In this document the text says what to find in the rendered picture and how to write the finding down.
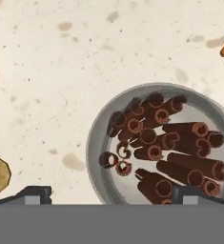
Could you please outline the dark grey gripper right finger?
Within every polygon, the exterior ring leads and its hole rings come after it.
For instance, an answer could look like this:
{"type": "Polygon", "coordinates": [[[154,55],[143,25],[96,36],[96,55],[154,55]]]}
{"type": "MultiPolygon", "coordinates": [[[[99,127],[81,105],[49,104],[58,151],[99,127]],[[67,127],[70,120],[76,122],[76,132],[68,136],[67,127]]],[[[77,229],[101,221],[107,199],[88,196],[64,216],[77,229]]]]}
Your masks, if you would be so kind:
{"type": "Polygon", "coordinates": [[[194,186],[177,186],[173,188],[173,204],[177,205],[212,205],[223,204],[224,199],[208,196],[194,186]]]}

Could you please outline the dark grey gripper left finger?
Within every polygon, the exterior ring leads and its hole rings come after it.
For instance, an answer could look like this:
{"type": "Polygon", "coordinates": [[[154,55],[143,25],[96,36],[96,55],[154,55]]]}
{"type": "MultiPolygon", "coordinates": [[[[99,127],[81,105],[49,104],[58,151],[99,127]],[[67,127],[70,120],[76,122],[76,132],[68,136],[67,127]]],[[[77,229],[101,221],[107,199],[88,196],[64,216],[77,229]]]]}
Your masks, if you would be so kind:
{"type": "Polygon", "coordinates": [[[16,195],[0,199],[0,205],[50,205],[51,186],[28,186],[16,195]]]}

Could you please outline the grey jar of cinnamon sticks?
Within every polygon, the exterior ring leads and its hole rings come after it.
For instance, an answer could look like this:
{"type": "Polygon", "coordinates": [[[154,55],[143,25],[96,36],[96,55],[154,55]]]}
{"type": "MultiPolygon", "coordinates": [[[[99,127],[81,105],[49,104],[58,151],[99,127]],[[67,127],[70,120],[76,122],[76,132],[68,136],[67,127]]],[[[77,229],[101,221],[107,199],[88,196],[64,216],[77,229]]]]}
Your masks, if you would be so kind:
{"type": "Polygon", "coordinates": [[[166,204],[180,185],[224,199],[224,108],[175,84],[131,88],[97,115],[86,156],[106,204],[166,204]]]}

